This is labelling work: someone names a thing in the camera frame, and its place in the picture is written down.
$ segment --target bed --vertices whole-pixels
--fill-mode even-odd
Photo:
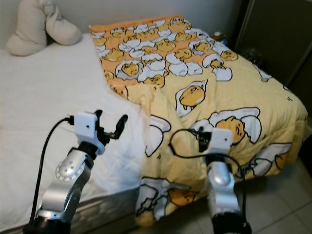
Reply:
[[[185,33],[174,33],[174,28],[170,28],[172,32],[169,33],[169,26],[166,27],[166,24],[178,25],[179,29],[186,27],[183,28]],[[4,79],[0,150],[1,157],[6,157],[1,159],[3,168],[0,171],[1,186],[5,188],[5,192],[0,194],[1,201],[5,201],[1,205],[0,232],[24,225],[28,221],[44,139],[56,121],[79,111],[92,112],[102,109],[104,114],[101,125],[108,131],[114,130],[117,120],[123,114],[128,114],[129,120],[120,139],[111,141],[104,155],[96,160],[91,179],[83,190],[82,207],[74,218],[73,229],[76,233],[87,231],[81,228],[86,216],[80,215],[80,211],[88,215],[101,214],[102,212],[94,210],[97,209],[95,207],[102,203],[100,207],[106,208],[108,199],[113,201],[114,197],[122,197],[123,200],[129,201],[126,213],[135,211],[137,223],[148,226],[178,207],[205,196],[203,183],[206,167],[203,160],[181,160],[168,151],[170,136],[182,127],[197,129],[203,126],[209,130],[219,126],[220,119],[232,121],[233,116],[247,127],[251,126],[251,122],[255,123],[256,128],[251,126],[246,129],[245,139],[244,135],[239,140],[242,143],[236,144],[232,150],[234,156],[243,155],[239,162],[243,165],[244,172],[248,173],[247,178],[276,174],[285,162],[294,162],[301,145],[307,115],[300,100],[277,80],[241,56],[230,52],[229,60],[225,57],[225,61],[220,59],[218,51],[222,54],[229,49],[210,41],[209,35],[193,28],[183,17],[143,19],[95,26],[91,27],[90,31],[92,34],[84,35],[82,41],[74,46],[53,44],[26,58],[12,57],[5,51],[1,52],[1,71]],[[144,38],[153,31],[152,36],[155,38],[146,44],[144,40],[138,42],[133,35],[136,31]],[[118,38],[113,42],[115,49],[110,48],[108,44],[105,46],[107,35]],[[181,37],[183,43],[199,38],[195,42],[187,43],[186,49],[183,48],[183,52],[191,52],[186,60],[182,61],[176,54],[168,54],[168,51],[165,54],[159,52],[162,56],[153,53],[158,49],[155,45],[164,46],[163,50],[174,47],[177,37]],[[215,49],[216,52],[210,50],[209,54],[205,54],[202,51],[210,49],[205,44],[210,44],[211,47],[218,45],[218,48]],[[191,59],[192,55],[198,60],[187,60]],[[152,74],[154,71],[160,71],[161,73],[154,75],[160,75],[162,78],[155,79],[148,75],[143,77],[145,73],[142,72],[141,78],[136,77],[138,82],[129,75],[133,72],[127,70],[130,66],[138,67],[138,71],[143,69],[143,65],[140,65],[143,56],[146,56],[144,66],[149,67]],[[153,63],[158,62],[159,66],[163,66],[164,58],[168,62],[166,69],[163,67],[161,70],[155,70]],[[107,69],[108,61],[114,63],[112,68]],[[171,74],[167,74],[165,70],[170,70]],[[251,79],[253,78],[250,84],[245,82],[246,71]],[[233,83],[233,80],[237,79],[236,74],[244,76],[239,79],[240,86],[245,87],[244,91],[228,86],[227,81],[231,80]],[[181,80],[181,77],[189,78],[193,75],[200,81],[188,82],[190,84],[186,85],[186,79]],[[159,94],[162,94],[161,88],[165,86],[165,80],[166,86],[162,90],[166,90],[170,79],[177,79],[177,82],[173,82],[177,91],[168,91],[172,99],[163,105],[162,102],[158,102],[163,97]],[[190,88],[204,96],[199,102],[195,100],[196,105],[181,101],[184,93]],[[250,94],[247,92],[249,89],[255,92]],[[238,98],[240,93],[246,96]],[[241,101],[248,102],[253,96],[259,99],[261,113],[256,106],[234,108],[240,106]],[[274,99],[277,100],[281,96],[285,97],[283,103],[290,104],[283,106],[279,105],[279,102],[274,103]],[[209,98],[215,97],[215,100],[208,101]],[[268,101],[273,104],[265,108]],[[149,142],[154,136],[157,139],[156,143]],[[75,143],[76,139],[70,126],[62,125],[53,135],[47,149],[39,200],[51,182],[56,165]],[[197,150],[194,149],[194,145],[195,142],[188,141],[188,137],[185,136],[176,141],[175,146],[190,153]],[[267,150],[271,150],[271,147],[277,150],[277,154],[268,160]],[[241,175],[237,168],[234,168],[234,173],[239,180]],[[150,204],[142,202],[146,198],[150,198]],[[157,203],[163,205],[161,214],[154,210]],[[114,219],[120,217],[120,209],[124,210],[117,206],[116,209],[112,209],[112,213],[107,213],[107,216]],[[90,222],[89,228],[107,222],[101,217],[95,219],[97,221]]]

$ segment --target tile floor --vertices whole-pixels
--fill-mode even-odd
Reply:
[[[312,179],[300,160],[276,176],[247,181],[246,186],[247,218],[254,234],[312,234]],[[237,194],[241,187],[236,186]],[[127,234],[213,234],[213,228],[203,199],[151,228]]]

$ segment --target white mattress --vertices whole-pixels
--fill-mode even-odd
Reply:
[[[107,86],[88,34],[73,46],[52,44],[29,57],[2,50],[0,56],[0,232],[28,222],[42,146],[52,126],[67,114],[102,109],[100,124],[106,131],[114,131],[123,114],[129,116],[120,139],[111,140],[96,158],[81,201],[139,185],[147,116]],[[76,140],[66,123],[52,135],[39,201]]]

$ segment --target yellow blanket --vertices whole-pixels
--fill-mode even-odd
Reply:
[[[140,225],[206,195],[203,159],[178,158],[168,146],[178,129],[232,130],[230,156],[246,178],[276,174],[295,161],[307,118],[301,101],[184,17],[96,25],[90,32],[112,90],[150,115],[136,207]],[[173,146],[184,156],[198,153],[186,132]]]

